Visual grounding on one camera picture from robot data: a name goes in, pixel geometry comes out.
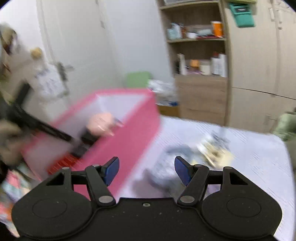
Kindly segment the pink round compact case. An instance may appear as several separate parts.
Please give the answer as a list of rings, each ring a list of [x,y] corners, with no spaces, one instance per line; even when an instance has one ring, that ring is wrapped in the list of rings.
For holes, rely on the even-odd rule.
[[[112,128],[115,126],[115,119],[111,113],[98,113],[90,118],[86,128],[96,137],[113,136]]]

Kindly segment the pink cardboard storage box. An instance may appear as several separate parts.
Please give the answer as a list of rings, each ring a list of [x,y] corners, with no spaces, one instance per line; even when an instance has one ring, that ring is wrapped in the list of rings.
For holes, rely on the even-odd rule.
[[[119,158],[119,172],[108,187],[116,197],[140,156],[158,133],[160,116],[154,93],[148,89],[99,90],[65,111],[53,126],[76,140],[89,119],[97,113],[111,113],[123,123],[113,129],[114,136],[100,138],[72,167],[72,171],[104,164]],[[22,154],[31,171],[40,179],[48,178],[48,169],[73,147],[69,142],[46,133],[37,134],[23,148]]]

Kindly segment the beige plastic box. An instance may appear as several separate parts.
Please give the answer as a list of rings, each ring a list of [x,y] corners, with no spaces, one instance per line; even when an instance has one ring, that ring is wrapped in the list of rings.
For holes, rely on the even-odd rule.
[[[204,163],[218,170],[229,166],[234,159],[228,144],[229,142],[226,139],[207,136],[197,144],[197,149],[203,156]]]

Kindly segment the white tote bag on door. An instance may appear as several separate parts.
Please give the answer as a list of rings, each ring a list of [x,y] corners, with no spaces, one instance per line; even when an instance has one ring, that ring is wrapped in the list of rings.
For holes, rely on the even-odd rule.
[[[52,102],[68,94],[68,89],[54,65],[38,66],[30,86],[42,102]]]

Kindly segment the green folding table board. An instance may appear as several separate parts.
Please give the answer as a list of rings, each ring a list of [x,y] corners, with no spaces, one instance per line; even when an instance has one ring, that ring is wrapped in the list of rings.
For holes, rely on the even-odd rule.
[[[151,74],[147,71],[130,72],[125,77],[127,88],[147,88]]]

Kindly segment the brown cardboard box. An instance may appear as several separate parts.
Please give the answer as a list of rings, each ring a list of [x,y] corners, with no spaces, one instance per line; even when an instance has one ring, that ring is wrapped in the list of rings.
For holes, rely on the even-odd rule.
[[[161,115],[177,117],[177,118],[180,117],[178,106],[157,105],[157,107]]]

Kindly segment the white plastic-wrapped package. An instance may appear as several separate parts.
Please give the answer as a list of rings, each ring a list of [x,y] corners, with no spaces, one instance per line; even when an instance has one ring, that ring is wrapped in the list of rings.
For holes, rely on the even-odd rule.
[[[150,79],[147,87],[154,93],[157,105],[178,105],[177,89],[174,82]]]

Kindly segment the green blanket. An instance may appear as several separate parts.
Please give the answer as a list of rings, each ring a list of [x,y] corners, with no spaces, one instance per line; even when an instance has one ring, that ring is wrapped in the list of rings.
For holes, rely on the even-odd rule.
[[[273,134],[286,142],[295,138],[295,112],[287,111],[276,121]]]

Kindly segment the white panel door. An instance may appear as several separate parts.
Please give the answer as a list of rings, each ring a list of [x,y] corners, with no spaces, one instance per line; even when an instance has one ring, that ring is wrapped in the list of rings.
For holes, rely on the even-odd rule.
[[[68,93],[46,107],[56,118],[100,89],[121,88],[103,1],[37,1],[49,63],[62,65]]]

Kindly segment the white round jar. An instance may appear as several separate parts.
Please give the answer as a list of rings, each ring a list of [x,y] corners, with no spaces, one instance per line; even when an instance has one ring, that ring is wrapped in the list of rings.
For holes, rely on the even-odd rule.
[[[201,75],[210,76],[211,75],[211,64],[210,62],[202,61],[200,62],[199,70]]]

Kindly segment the light wood wardrobe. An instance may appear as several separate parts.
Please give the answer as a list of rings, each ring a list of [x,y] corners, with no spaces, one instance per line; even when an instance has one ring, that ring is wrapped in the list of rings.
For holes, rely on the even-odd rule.
[[[269,132],[295,109],[295,9],[287,1],[223,1],[231,97],[229,126]]]

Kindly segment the wooden shelf cabinet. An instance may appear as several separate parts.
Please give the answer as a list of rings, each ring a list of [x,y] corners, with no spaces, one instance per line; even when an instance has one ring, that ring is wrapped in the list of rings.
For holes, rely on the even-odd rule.
[[[228,33],[225,1],[157,1],[181,118],[225,125]],[[200,62],[211,64],[201,75]]]

